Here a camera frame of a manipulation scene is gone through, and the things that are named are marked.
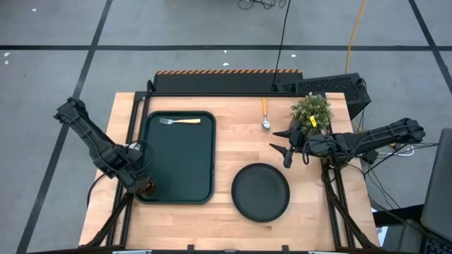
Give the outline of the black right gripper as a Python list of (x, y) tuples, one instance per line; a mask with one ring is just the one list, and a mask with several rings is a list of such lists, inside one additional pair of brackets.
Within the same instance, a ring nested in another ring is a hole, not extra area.
[(281, 153), (284, 157), (283, 166), (289, 169), (292, 165), (292, 156), (296, 152), (302, 152), (306, 136), (302, 131), (302, 122), (299, 120), (292, 120), (290, 127), (286, 131), (274, 132), (281, 138), (287, 138), (290, 146), (288, 148), (270, 143), (269, 145)]

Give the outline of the amber glass cup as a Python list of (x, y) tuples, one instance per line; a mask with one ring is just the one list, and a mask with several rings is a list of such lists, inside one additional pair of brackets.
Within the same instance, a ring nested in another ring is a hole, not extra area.
[(150, 195), (153, 193), (154, 190), (155, 190), (155, 184), (154, 184), (154, 181), (151, 179), (151, 180), (149, 180), (149, 182), (147, 182), (145, 187), (140, 188), (136, 193), (139, 195)]

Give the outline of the spoon with orange handle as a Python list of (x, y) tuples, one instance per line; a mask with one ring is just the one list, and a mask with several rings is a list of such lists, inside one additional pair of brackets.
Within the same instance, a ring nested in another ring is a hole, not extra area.
[(268, 121), (268, 103), (267, 103), (267, 99), (263, 98), (262, 99), (262, 106), (263, 106), (263, 122), (262, 122), (262, 126), (264, 129), (269, 130), (271, 127), (270, 122)]

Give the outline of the dark green serving tray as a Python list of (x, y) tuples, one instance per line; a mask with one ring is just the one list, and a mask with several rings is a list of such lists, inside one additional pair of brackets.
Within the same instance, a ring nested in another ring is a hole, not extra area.
[[(200, 119), (199, 124), (162, 124), (164, 119)], [(208, 111), (154, 111), (143, 123), (141, 139), (154, 154), (146, 169), (155, 184), (150, 195), (135, 194), (147, 204), (203, 204), (215, 185), (216, 119)]]

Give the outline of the black round plate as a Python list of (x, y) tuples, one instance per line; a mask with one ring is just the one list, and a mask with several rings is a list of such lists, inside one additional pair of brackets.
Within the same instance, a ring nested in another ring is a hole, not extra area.
[(241, 215), (253, 222), (279, 218), (290, 201), (290, 187), (275, 167), (253, 163), (240, 169), (232, 181), (232, 201)]

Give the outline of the fork with orange handle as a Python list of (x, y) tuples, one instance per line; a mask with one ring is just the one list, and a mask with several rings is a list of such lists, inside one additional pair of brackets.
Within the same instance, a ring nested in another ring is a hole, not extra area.
[(179, 119), (179, 120), (174, 120), (174, 119), (164, 119), (164, 118), (160, 118), (159, 122), (162, 124), (174, 124), (174, 123), (186, 123), (186, 124), (199, 124), (201, 122), (200, 119)]

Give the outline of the green plant in ribbed pot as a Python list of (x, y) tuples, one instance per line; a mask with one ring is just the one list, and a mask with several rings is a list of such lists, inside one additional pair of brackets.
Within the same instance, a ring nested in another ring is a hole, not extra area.
[[(325, 131), (333, 118), (330, 103), (321, 95), (310, 92), (304, 99), (299, 100), (291, 106), (290, 116), (293, 120), (302, 122), (302, 131), (306, 137), (310, 137)], [(317, 127), (314, 128), (309, 120), (314, 116)]]

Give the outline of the black computer tower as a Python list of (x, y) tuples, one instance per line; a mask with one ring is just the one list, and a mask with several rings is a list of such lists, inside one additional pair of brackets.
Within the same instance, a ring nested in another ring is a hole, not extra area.
[(272, 85), (271, 90), (294, 95), (308, 95), (310, 92), (313, 94), (343, 93), (351, 119), (354, 119), (371, 102), (367, 84), (358, 73), (278, 81)]

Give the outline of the black ramp with striped edge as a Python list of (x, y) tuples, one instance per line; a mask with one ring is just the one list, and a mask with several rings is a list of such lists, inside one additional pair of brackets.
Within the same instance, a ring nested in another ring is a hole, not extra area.
[(270, 92), (275, 83), (303, 78), (299, 69), (221, 69), (158, 71), (148, 87), (153, 92)]

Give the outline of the black power adapter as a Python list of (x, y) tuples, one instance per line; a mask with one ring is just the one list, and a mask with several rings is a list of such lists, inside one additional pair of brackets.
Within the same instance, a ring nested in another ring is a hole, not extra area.
[(369, 152), (364, 153), (361, 156), (361, 159), (365, 161), (367, 164), (373, 164), (378, 158), (379, 153), (376, 150), (371, 150)]

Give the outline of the grey computer monitor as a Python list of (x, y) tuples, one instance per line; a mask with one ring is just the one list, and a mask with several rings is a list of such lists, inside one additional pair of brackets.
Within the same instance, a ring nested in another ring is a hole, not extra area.
[(452, 242), (452, 128), (441, 131), (420, 220)]

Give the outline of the black keyboard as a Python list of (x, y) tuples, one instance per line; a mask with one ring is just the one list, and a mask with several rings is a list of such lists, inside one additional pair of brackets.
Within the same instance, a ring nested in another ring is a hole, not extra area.
[(427, 237), (423, 254), (452, 254), (452, 242), (442, 238)]

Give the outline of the black aluminium table frame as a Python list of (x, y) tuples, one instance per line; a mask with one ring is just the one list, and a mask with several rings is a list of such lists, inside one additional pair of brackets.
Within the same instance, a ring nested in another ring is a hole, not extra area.
[[(290, 107), (300, 97), (293, 95), (241, 95), (225, 93), (182, 96), (155, 95), (149, 112), (209, 111), (216, 119), (215, 190), (201, 205), (146, 205), (133, 200), (127, 248), (181, 250), (334, 250), (326, 192), (321, 180), (321, 162), (311, 157), (305, 165), (300, 154), (292, 167), (283, 166), (283, 156), (269, 143), (288, 146), (287, 139), (272, 135), (290, 123)], [(135, 92), (117, 92), (110, 107), (107, 135), (125, 143)], [(267, 97), (271, 130), (261, 127), (262, 98)], [(248, 164), (270, 164), (283, 173), (290, 186), (290, 203), (278, 219), (258, 223), (237, 211), (232, 202), (234, 176)], [(367, 238), (379, 245), (366, 183), (359, 160), (341, 171), (350, 215)], [(83, 230), (77, 245), (87, 244), (110, 216), (117, 181), (103, 179), (92, 191)]]

